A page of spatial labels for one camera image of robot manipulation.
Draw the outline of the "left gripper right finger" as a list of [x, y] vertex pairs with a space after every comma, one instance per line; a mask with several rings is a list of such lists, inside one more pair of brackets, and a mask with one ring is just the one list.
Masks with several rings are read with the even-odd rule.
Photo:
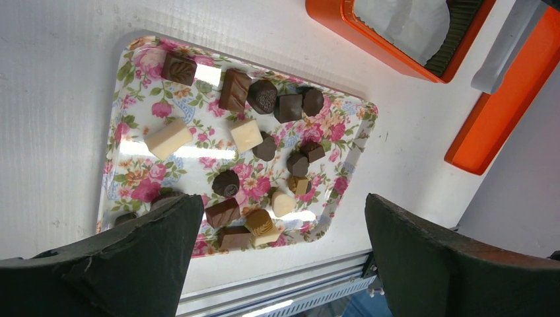
[[394, 316], [558, 316], [559, 262], [482, 243], [377, 194], [365, 219]]

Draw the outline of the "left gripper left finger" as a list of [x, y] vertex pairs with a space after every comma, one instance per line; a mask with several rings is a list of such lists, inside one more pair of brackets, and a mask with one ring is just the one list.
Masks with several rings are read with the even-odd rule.
[[1, 261], [2, 316], [174, 316], [204, 214], [199, 195], [32, 258]]

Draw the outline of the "metal tongs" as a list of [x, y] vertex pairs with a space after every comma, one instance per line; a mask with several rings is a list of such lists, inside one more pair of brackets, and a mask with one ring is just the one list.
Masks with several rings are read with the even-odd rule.
[[513, 61], [548, 9], [558, 12], [559, 2], [517, 0], [513, 3], [481, 68], [473, 76], [472, 88], [486, 94], [498, 90]]

